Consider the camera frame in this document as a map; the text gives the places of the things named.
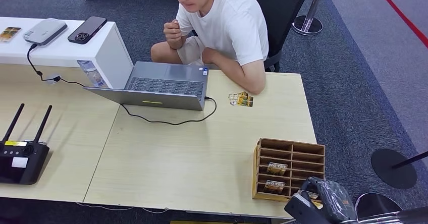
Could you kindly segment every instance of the shorts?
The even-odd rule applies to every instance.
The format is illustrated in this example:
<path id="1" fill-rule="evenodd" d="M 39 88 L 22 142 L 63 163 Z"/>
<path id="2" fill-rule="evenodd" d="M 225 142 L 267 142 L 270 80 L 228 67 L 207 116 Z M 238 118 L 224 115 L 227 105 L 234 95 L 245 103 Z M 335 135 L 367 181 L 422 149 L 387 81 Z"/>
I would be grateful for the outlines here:
<path id="1" fill-rule="evenodd" d="M 186 38 L 183 46 L 177 50 L 178 56 L 183 64 L 189 65 L 203 65 L 202 52 L 205 46 L 202 44 L 197 36 Z"/>

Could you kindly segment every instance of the light wood tabletop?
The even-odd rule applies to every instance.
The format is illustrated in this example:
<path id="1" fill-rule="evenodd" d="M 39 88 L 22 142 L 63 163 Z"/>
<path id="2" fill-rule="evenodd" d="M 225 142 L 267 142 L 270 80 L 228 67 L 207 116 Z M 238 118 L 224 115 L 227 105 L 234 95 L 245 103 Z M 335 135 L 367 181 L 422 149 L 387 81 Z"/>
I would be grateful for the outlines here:
<path id="1" fill-rule="evenodd" d="M 180 126 L 147 123 L 119 109 L 84 202 L 196 212 L 290 218 L 285 203 L 251 198 L 253 151 L 259 138 L 316 144 L 299 74 L 268 73 L 254 107 L 232 106 L 242 88 L 209 72 L 207 96 L 217 111 Z M 127 106 L 150 120 L 201 119 L 203 112 Z"/>
<path id="2" fill-rule="evenodd" d="M 42 67 L 45 78 L 60 73 L 69 81 L 89 85 L 80 68 Z M 25 107 L 10 140 L 33 140 L 51 104 L 41 141 L 50 148 L 39 181 L 31 186 L 0 184 L 0 196 L 83 201 L 118 105 L 81 88 L 58 82 L 48 85 L 30 66 L 0 64 L 0 138 L 21 103 Z"/>

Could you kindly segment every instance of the man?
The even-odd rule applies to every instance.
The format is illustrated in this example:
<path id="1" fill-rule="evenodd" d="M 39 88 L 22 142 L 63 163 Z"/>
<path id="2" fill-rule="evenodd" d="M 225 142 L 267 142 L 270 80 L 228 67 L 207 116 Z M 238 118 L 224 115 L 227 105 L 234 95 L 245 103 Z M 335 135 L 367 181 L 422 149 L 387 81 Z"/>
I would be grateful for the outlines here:
<path id="1" fill-rule="evenodd" d="M 166 42 L 151 48 L 154 62 L 214 64 L 253 94 L 263 91 L 268 31 L 256 0 L 178 0 L 164 24 Z M 187 35 L 195 30 L 198 36 Z"/>

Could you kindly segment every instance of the wooden compartment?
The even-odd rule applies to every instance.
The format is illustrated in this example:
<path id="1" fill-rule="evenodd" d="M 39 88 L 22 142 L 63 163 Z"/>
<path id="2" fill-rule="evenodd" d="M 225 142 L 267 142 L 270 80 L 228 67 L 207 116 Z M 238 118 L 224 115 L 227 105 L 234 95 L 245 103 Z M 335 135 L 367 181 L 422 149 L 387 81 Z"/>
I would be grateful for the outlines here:
<path id="1" fill-rule="evenodd" d="M 283 176 L 267 173 L 270 162 L 287 164 Z M 261 138 L 254 150 L 253 188 L 254 199 L 288 201 L 296 193 L 307 177 L 325 177 L 325 149 L 323 145 Z M 266 181 L 285 184 L 281 193 L 264 191 Z"/>

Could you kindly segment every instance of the cable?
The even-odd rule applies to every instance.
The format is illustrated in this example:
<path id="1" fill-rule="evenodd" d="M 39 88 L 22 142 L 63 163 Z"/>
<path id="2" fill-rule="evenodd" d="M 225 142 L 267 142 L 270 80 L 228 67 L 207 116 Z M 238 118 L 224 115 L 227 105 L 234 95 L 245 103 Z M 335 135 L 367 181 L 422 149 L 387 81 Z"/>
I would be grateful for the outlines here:
<path id="1" fill-rule="evenodd" d="M 90 208 L 102 208 L 102 209 L 106 209 L 106 210 L 130 210 L 133 209 L 134 207 L 129 207 L 129 208 L 124 208 L 124 209 L 111 209 L 111 208 L 107 208 L 104 206 L 100 206 L 100 205 L 85 205 L 85 204 L 81 204 L 79 202 L 76 202 L 76 204 L 80 205 L 80 206 L 86 206 L 86 207 L 90 207 Z"/>
<path id="2" fill-rule="evenodd" d="M 188 123 L 188 122 L 202 122 L 205 119 L 207 119 L 208 117 L 210 117 L 212 114 L 214 114 L 214 112 L 216 112 L 216 110 L 217 110 L 217 102 L 213 98 L 208 97 L 208 96 L 205 96 L 205 99 L 209 99 L 209 100 L 214 101 L 214 104 L 216 105 L 215 108 L 214 108 L 214 110 L 208 116 L 202 118 L 201 120 L 188 120 L 188 121 L 184 121 L 184 122 L 180 122 L 180 123 L 171 123 L 171 122 L 163 122 L 163 121 L 151 121 L 151 120 L 148 120 L 147 118 L 144 118 L 142 116 L 134 115 L 134 114 L 129 113 L 129 110 L 126 109 L 126 107 L 123 104 L 121 104 L 121 106 L 126 110 L 126 113 L 128 113 L 128 115 L 130 115 L 132 117 L 138 117 L 138 118 L 141 118 L 141 119 L 143 119 L 143 120 L 145 120 L 147 122 L 150 122 L 150 123 L 164 123 L 164 124 L 169 124 L 169 125 L 172 125 L 172 126 L 178 126 L 178 125 L 181 125 L 181 124 L 184 124 L 184 123 Z"/>
<path id="3" fill-rule="evenodd" d="M 62 80 L 62 81 L 64 81 L 64 82 L 66 82 L 66 83 L 69 83 L 69 84 L 78 84 L 78 85 L 80 85 L 80 86 L 82 86 L 82 87 L 85 87 L 83 84 L 81 84 L 81 83 L 79 83 L 79 82 L 75 82 L 75 81 L 67 81 L 67 80 L 65 80 L 65 79 L 63 79 L 63 78 L 61 78 L 60 77 L 60 80 Z"/>
<path id="4" fill-rule="evenodd" d="M 114 210 L 114 211 L 119 211 L 119 210 L 130 210 L 130 209 L 134 209 L 134 208 L 135 208 L 135 207 L 129 207 L 129 208 L 124 208 L 124 209 L 111 209 L 111 208 L 107 208 L 107 207 L 104 207 L 104 206 L 101 206 L 101 205 L 86 205 L 86 204 L 81 204 L 81 203 L 79 203 L 79 202 L 75 202 L 75 203 L 76 203 L 76 204 L 78 204 L 78 205 L 80 205 L 80 206 L 86 206 L 86 207 L 90 207 L 90 208 L 102 208 L 102 209 L 106 209 L 106 210 Z M 144 208 L 144 207 L 141 207 L 141 209 L 143 209 L 143 210 L 145 210 L 145 211 L 147 211 L 147 212 L 153 213 L 153 214 L 162 214 L 162 213 L 165 213 L 165 212 L 169 211 L 169 209 L 168 209 L 168 208 L 165 208 L 165 210 L 160 211 L 160 212 L 155 212 L 155 211 L 147 210 L 147 209 L 146 209 L 146 208 Z"/>
<path id="5" fill-rule="evenodd" d="M 27 60 L 28 60 L 28 62 L 30 63 L 30 65 L 31 65 L 31 67 L 33 68 L 33 70 L 36 72 L 36 74 L 40 77 L 40 80 L 41 81 L 50 81 L 50 80 L 54 80 L 55 82 L 58 82 L 58 81 L 60 81 L 60 80 L 62 80 L 62 81 L 64 81 L 64 82 L 66 82 L 66 83 L 70 83 L 70 84 L 78 84 L 78 85 L 80 85 L 80 86 L 82 86 L 82 87 L 85 87 L 83 84 L 81 84 L 81 83 L 78 83 L 78 82 L 74 82 L 74 81 L 67 81 L 67 80 L 65 80 L 65 79 L 63 79 L 63 78 L 61 78 L 60 76 L 56 76 L 55 78 L 52 78 L 52 79 L 43 79 L 43 73 L 41 72 L 41 71 L 38 71 L 37 69 L 36 69 L 36 67 L 34 66 L 34 64 L 31 62 L 31 60 L 30 60 L 30 52 L 33 50 L 33 49 L 35 49 L 37 47 L 37 44 L 33 44 L 33 45 L 31 45 L 31 47 L 28 49 L 28 52 L 27 52 Z"/>
<path id="6" fill-rule="evenodd" d="M 143 210 L 145 210 L 145 211 L 147 211 L 147 212 L 153 213 L 153 214 L 162 214 L 162 213 L 165 213 L 165 212 L 169 211 L 169 209 L 168 209 L 168 208 L 165 208 L 165 210 L 163 210 L 163 211 L 159 211 L 159 212 L 154 212 L 154 211 L 151 211 L 151 210 L 147 210 L 147 209 L 146 209 L 146 208 L 144 208 L 144 207 L 141 207 L 141 209 L 143 209 Z"/>

